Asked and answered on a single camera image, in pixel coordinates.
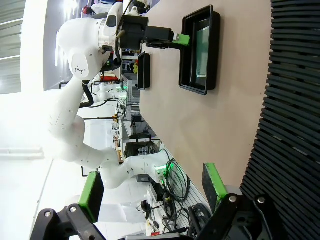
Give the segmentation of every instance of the table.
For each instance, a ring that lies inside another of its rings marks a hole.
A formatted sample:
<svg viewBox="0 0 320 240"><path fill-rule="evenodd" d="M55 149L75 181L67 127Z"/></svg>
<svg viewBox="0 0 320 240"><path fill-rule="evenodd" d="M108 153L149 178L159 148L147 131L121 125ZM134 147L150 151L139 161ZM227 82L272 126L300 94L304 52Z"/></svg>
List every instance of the table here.
<svg viewBox="0 0 320 240"><path fill-rule="evenodd" d="M184 16L210 4L221 15L216 89L203 96L179 88L180 52L144 46L151 86L140 94L143 118L202 193L206 162L216 164L226 185L242 182L268 74L270 2L161 0L147 14L150 26L180 33Z"/></svg>

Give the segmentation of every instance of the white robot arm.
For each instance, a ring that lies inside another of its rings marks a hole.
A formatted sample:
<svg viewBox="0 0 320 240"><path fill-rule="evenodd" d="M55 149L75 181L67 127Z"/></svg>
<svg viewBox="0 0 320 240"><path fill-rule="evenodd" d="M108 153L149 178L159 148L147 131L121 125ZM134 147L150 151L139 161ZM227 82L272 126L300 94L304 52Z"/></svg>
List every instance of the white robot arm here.
<svg viewBox="0 0 320 240"><path fill-rule="evenodd" d="M119 165L115 149L94 149L84 144L85 122L77 116L84 90L83 81L92 80L107 62L115 47L116 29L123 14L123 4L117 2L107 19L80 18L66 22L58 34L58 44L67 55L71 81L53 101L47 126L55 144L51 152L55 158L90 168L100 167L105 188L117 188L126 179L148 174L157 181L155 167L168 161L165 152L146 156L132 156Z"/></svg>

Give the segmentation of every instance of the screw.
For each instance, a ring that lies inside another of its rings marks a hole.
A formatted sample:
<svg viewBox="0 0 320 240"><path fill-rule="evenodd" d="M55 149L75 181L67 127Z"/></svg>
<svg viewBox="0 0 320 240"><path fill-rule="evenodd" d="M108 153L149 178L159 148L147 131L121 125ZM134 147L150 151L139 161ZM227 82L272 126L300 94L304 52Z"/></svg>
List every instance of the screw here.
<svg viewBox="0 0 320 240"><path fill-rule="evenodd" d="M258 198L258 203L264 204L266 202L266 199L264 197L259 197Z"/></svg>
<svg viewBox="0 0 320 240"><path fill-rule="evenodd" d="M74 213L75 211L77 211L77 208L75 206L70 208L70 212Z"/></svg>
<svg viewBox="0 0 320 240"><path fill-rule="evenodd" d="M231 197L229 197L229 201L231 203L235 203L237 201L237 197L236 196L231 196Z"/></svg>

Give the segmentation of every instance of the black slatted surface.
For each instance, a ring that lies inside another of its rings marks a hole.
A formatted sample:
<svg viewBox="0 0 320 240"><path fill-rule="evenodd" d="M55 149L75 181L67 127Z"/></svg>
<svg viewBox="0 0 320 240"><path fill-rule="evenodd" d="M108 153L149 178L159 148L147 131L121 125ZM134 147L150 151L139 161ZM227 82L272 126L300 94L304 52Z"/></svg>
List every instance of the black slatted surface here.
<svg viewBox="0 0 320 240"><path fill-rule="evenodd" d="M268 86L241 191L269 194L292 240L320 240L320 0L271 1Z"/></svg>

